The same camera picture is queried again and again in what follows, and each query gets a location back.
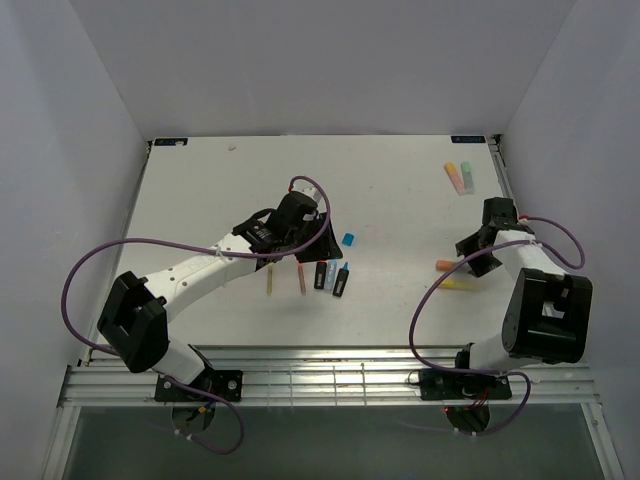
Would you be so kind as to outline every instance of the yellow marker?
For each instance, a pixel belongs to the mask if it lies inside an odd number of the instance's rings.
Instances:
[[[273,292],[273,263],[267,265],[267,296]]]
[[[449,175],[449,179],[451,180],[451,183],[453,183],[453,188],[456,189],[458,195],[464,195],[467,193],[467,190],[464,188],[464,184],[462,183],[462,179],[460,178],[460,175],[458,175],[456,166],[453,163],[448,162],[444,164],[444,169],[446,170],[447,175]]]
[[[475,291],[478,290],[478,286],[469,282],[461,282],[459,280],[453,280],[451,278],[446,278],[438,288],[446,288],[449,290],[467,290],[467,291]]]

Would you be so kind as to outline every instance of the green highlighter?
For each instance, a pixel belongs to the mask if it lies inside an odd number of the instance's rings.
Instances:
[[[467,195],[473,195],[475,189],[473,188],[473,177],[471,176],[471,164],[469,162],[462,162],[460,164],[460,170],[462,170],[462,181],[464,182],[464,189]]]

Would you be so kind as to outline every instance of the white table surface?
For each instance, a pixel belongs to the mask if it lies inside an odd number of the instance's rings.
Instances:
[[[458,196],[443,165],[472,165],[475,195]],[[305,266],[301,296],[296,262],[275,265],[219,288],[183,311],[173,336],[196,345],[406,346],[415,307],[437,277],[435,262],[453,259],[455,243],[481,223],[485,198],[502,196],[486,144],[452,144],[448,136],[281,136],[190,138],[156,146],[143,178],[128,236],[210,246],[254,212],[276,207],[289,179],[311,176],[327,191],[338,242],[351,274],[342,299],[313,289]],[[118,272],[143,276],[190,256],[147,245],[126,246]],[[422,345],[460,345],[500,331],[513,281],[504,268],[477,292],[439,290],[416,332]]]

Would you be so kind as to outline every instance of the glass panel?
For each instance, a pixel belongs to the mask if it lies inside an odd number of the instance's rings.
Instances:
[[[492,406],[492,422],[512,406]],[[171,409],[82,409],[67,480],[186,478],[540,479],[603,478],[580,405],[532,405],[483,438],[409,429],[449,427],[440,407],[245,408],[247,436],[220,457],[174,437]],[[202,435],[219,446],[237,425],[218,409]]]

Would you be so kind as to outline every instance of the black marker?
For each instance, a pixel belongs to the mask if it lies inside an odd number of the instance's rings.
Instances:
[[[313,280],[313,288],[324,290],[324,280],[327,277],[327,262],[316,263],[316,276]]]
[[[344,287],[347,285],[347,279],[349,278],[349,262],[345,262],[344,267],[338,270],[338,276],[336,277],[336,284],[333,287],[333,296],[341,297],[344,292]]]

